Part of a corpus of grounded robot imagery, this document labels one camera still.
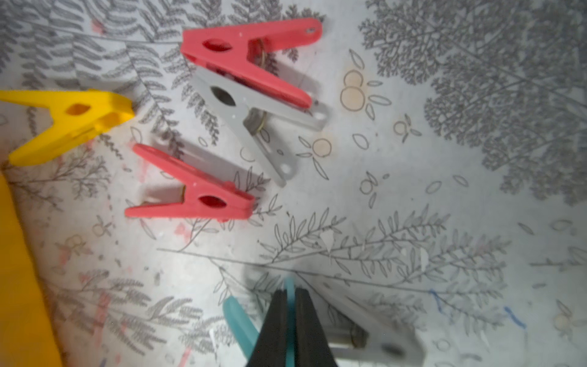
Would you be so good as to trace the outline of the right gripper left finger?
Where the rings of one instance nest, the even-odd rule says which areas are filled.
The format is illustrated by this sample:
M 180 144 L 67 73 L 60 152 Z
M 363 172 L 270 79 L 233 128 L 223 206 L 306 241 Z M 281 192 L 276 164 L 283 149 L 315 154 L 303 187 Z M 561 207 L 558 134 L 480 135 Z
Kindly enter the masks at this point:
M 286 366 L 287 316 L 287 292 L 276 291 L 247 367 Z

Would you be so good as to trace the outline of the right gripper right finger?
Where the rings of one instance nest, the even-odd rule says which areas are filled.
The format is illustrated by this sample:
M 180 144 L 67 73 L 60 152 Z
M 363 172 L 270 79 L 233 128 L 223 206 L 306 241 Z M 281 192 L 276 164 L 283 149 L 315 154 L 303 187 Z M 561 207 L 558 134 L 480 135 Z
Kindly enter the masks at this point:
M 295 290 L 295 365 L 337 367 L 309 291 Z

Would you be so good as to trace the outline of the grey clothespin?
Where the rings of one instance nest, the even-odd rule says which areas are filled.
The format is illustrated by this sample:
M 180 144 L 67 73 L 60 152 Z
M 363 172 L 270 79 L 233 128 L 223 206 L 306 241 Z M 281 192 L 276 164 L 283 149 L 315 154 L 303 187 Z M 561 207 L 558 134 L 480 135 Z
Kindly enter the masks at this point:
M 422 366 L 425 348 L 414 331 L 347 294 L 324 292 L 327 303 L 353 322 L 348 330 L 325 327 L 330 349 L 338 359 Z
M 268 116 L 284 118 L 293 125 L 315 132 L 321 131 L 326 124 L 309 113 L 203 67 L 194 71 L 191 84 L 212 113 L 228 125 L 242 146 L 253 154 L 264 173 L 280 187 L 285 187 L 287 182 L 255 137 L 264 127 Z

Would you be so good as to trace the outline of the yellow plastic storage tray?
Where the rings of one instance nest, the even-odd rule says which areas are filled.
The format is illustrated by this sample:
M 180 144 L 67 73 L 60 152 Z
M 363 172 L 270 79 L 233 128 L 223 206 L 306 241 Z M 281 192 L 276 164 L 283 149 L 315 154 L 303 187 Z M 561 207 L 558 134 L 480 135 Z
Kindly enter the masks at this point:
M 1 365 L 62 366 L 34 263 L 1 178 Z

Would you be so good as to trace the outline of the yellow clothespin pile top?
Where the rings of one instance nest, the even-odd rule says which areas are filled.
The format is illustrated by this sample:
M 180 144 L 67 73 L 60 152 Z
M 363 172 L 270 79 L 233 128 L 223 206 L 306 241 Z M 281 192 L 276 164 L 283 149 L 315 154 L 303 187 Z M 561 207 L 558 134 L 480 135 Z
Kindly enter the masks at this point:
M 133 119 L 132 101 L 117 93 L 87 91 L 1 91 L 1 101 L 48 109 L 53 125 L 9 155 L 13 166 L 51 161 Z

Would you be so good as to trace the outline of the red clothespin on table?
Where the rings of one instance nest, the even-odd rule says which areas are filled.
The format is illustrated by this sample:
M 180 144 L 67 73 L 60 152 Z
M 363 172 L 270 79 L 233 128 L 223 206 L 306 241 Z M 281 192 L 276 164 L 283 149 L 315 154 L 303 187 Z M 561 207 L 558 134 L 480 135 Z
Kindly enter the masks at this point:
M 125 210 L 131 218 L 190 218 L 219 222 L 247 220 L 253 214 L 255 197 L 240 191 L 232 182 L 221 181 L 177 158 L 144 144 L 132 150 L 184 185 L 179 203 L 134 206 Z

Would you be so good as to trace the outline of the grey clothespin on table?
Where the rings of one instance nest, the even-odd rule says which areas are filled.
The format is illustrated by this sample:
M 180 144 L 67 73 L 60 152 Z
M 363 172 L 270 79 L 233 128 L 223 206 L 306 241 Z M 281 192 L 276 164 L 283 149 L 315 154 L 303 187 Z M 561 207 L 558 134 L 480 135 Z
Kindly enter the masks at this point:
M 293 125 L 315 132 L 321 131 L 326 124 L 309 113 L 203 67 L 194 71 L 191 84 L 212 113 L 228 125 L 242 146 L 253 154 L 264 173 L 280 187 L 285 187 L 287 182 L 255 137 L 264 127 L 268 116 L 284 118 Z

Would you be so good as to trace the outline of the red clothespin far pair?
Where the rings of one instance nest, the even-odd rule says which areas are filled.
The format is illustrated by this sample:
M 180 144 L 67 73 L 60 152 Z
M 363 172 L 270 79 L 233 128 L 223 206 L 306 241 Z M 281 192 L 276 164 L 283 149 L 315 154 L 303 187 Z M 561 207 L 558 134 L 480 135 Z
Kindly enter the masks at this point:
M 313 44 L 322 34 L 316 18 L 189 29 L 183 32 L 180 52 L 200 67 L 230 74 L 271 97 L 308 109 L 312 99 L 306 92 L 258 66 L 255 59 Z

